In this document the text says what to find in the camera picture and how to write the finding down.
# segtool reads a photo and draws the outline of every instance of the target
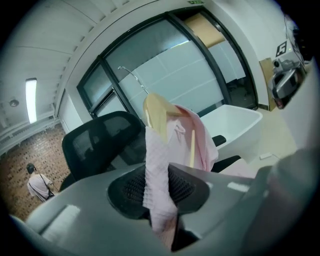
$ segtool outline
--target black hair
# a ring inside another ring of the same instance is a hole
[[[36,170],[36,167],[33,163],[28,163],[26,165],[26,170],[28,171],[29,174],[32,174]]]

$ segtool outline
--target fluorescent light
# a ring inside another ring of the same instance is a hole
[[[29,117],[30,124],[37,121],[36,88],[37,88],[37,79],[36,78],[27,79],[25,81],[26,109],[28,111],[28,117]]]

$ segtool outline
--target white bathtub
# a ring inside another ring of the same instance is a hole
[[[262,133],[262,114],[231,105],[222,105],[201,117],[211,137],[222,135],[226,142],[218,146],[218,161],[240,156],[250,163],[258,155]]]

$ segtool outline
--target white ceiling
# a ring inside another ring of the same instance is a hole
[[[38,120],[54,114],[63,73],[79,44],[129,0],[43,0],[12,33],[0,56],[0,144],[4,133],[29,125],[25,81],[37,78]],[[19,106],[11,107],[16,99]]]

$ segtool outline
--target wooden hanger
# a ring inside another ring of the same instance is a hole
[[[168,102],[164,97],[156,93],[149,93],[145,98],[143,102],[143,112],[148,126],[156,130],[165,143],[168,143],[167,115],[178,117],[187,115],[186,113],[182,113],[179,108]],[[195,130],[192,130],[190,147],[189,166],[193,167],[195,160]]]

